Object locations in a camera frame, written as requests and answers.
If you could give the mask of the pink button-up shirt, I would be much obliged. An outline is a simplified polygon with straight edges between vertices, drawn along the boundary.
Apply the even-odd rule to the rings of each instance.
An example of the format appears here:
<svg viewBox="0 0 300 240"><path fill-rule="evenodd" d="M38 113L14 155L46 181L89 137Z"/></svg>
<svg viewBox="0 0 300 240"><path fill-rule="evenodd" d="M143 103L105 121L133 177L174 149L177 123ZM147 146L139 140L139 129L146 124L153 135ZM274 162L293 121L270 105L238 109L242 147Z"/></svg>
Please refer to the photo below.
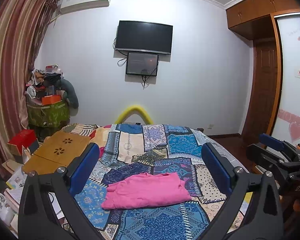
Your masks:
<svg viewBox="0 0 300 240"><path fill-rule="evenodd" d="M181 204L192 198L176 172L141 173L108 185L101 204L104 210L138 209Z"/></svg>

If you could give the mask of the white sliding wardrobe door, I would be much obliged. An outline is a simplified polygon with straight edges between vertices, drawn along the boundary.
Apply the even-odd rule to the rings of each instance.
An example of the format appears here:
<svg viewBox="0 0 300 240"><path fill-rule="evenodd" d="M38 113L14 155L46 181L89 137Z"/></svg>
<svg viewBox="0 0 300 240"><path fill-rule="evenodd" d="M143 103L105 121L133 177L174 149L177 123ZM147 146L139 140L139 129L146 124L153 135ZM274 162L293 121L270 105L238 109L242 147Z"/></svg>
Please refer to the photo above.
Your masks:
<svg viewBox="0 0 300 240"><path fill-rule="evenodd" d="M275 17L282 58L282 88L272 136L300 144L300 13Z"/></svg>

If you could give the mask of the wooden door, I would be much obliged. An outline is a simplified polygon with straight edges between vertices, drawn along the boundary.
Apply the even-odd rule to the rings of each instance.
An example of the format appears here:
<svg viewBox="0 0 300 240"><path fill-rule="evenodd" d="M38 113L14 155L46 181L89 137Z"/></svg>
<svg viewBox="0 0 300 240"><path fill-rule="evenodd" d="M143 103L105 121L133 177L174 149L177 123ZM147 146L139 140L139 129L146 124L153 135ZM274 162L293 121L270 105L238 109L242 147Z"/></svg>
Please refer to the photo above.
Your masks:
<svg viewBox="0 0 300 240"><path fill-rule="evenodd" d="M247 117L241 138L246 145L258 142L266 133L273 111L277 82L276 42L254 41L254 72Z"/></svg>

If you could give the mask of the red box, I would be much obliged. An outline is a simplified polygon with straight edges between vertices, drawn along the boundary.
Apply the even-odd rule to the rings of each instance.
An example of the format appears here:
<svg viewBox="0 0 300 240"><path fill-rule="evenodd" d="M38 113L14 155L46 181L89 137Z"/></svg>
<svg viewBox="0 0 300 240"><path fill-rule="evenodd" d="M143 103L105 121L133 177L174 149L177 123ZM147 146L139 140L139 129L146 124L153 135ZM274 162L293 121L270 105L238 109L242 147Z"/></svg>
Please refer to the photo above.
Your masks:
<svg viewBox="0 0 300 240"><path fill-rule="evenodd" d="M16 134L9 142L9 145L16 146L19 150L24 147L29 147L37 139L36 133L32 129L23 129Z"/></svg>

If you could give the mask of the green patterned storage bag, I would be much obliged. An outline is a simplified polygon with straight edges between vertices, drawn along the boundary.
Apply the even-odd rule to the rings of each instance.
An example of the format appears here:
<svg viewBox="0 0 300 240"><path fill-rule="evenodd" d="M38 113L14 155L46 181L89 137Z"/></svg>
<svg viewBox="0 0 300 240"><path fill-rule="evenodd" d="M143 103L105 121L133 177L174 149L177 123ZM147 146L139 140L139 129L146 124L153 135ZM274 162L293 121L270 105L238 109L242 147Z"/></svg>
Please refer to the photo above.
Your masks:
<svg viewBox="0 0 300 240"><path fill-rule="evenodd" d="M29 124L38 127L59 127L70 119L70 111L65 101L46 106L27 105Z"/></svg>

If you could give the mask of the blue patchwork bedspread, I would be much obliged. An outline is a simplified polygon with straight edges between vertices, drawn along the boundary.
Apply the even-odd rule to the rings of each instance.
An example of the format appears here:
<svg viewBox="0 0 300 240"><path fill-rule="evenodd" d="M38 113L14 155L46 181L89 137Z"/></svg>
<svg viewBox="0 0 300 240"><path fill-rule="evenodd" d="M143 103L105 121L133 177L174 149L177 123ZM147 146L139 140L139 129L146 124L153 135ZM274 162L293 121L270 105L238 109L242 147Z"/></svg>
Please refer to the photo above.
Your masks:
<svg viewBox="0 0 300 240"><path fill-rule="evenodd" d="M66 133L91 137L100 157L76 202L102 239L198 239L225 203L201 158L212 139L173 125L72 124ZM177 173L191 200L168 207L104 211L109 184L140 173Z"/></svg>

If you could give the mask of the orange box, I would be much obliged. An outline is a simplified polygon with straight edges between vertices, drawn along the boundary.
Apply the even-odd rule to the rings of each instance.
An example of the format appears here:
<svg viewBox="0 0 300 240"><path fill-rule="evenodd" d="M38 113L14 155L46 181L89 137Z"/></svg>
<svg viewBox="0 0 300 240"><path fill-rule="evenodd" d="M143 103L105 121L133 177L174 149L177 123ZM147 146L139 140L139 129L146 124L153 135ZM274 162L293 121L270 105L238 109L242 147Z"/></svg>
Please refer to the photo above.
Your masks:
<svg viewBox="0 0 300 240"><path fill-rule="evenodd" d="M51 105L57 102L60 102L62 100L60 95L50 95L50 96L45 96L42 98L42 105Z"/></svg>

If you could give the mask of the wooden wardrobe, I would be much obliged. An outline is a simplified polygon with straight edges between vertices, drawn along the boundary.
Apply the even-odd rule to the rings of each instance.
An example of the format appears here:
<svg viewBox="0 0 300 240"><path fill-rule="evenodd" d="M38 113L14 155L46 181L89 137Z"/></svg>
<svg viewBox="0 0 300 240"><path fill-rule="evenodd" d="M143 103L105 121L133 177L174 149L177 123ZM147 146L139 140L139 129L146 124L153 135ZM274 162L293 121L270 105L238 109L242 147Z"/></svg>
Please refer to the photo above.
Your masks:
<svg viewBox="0 0 300 240"><path fill-rule="evenodd" d="M300 11L296 0L243 0L226 9L228 28L247 40L274 37L271 14Z"/></svg>

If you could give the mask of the yellow foam tube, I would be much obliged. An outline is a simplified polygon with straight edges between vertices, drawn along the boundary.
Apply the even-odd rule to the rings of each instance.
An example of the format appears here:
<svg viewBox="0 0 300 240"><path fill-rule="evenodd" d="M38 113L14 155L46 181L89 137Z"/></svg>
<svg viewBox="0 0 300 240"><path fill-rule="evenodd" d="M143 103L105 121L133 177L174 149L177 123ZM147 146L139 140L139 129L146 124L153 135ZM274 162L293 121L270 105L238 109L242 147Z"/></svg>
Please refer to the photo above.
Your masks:
<svg viewBox="0 0 300 240"><path fill-rule="evenodd" d="M150 115L146 112L146 110L140 106L140 105L131 105L127 107L116 119L114 122L115 124L122 124L124 123L130 116L132 115L138 115L145 124L147 125L153 125L154 122Z"/></svg>

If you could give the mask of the striped red curtain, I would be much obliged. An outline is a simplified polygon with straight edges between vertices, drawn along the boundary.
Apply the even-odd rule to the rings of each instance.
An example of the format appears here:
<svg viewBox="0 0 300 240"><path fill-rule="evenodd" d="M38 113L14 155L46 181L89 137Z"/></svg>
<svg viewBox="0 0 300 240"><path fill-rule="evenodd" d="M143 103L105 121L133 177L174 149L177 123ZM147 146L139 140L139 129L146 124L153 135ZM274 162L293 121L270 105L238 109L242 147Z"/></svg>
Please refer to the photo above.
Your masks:
<svg viewBox="0 0 300 240"><path fill-rule="evenodd" d="M28 127L25 85L59 0L0 0L0 176L8 141Z"/></svg>

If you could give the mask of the small wall monitor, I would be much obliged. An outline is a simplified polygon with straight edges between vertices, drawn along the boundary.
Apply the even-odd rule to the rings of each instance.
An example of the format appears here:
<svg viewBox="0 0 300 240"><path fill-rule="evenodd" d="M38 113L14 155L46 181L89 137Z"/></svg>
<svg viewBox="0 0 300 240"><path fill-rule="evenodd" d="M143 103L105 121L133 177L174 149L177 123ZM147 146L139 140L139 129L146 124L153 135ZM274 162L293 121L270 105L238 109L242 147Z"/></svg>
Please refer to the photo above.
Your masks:
<svg viewBox="0 0 300 240"><path fill-rule="evenodd" d="M159 56L149 53L128 53L126 74L137 76L157 76Z"/></svg>

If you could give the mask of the wall-mounted black television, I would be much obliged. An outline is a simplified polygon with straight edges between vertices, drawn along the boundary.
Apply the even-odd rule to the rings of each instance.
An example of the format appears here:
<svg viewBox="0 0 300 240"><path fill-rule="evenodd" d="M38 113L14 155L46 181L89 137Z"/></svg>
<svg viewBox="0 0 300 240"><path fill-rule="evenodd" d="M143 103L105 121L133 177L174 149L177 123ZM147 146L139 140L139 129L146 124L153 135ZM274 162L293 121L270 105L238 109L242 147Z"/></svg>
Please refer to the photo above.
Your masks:
<svg viewBox="0 0 300 240"><path fill-rule="evenodd" d="M140 21L120 21L117 27L115 49L170 55L172 37L173 27L171 25Z"/></svg>

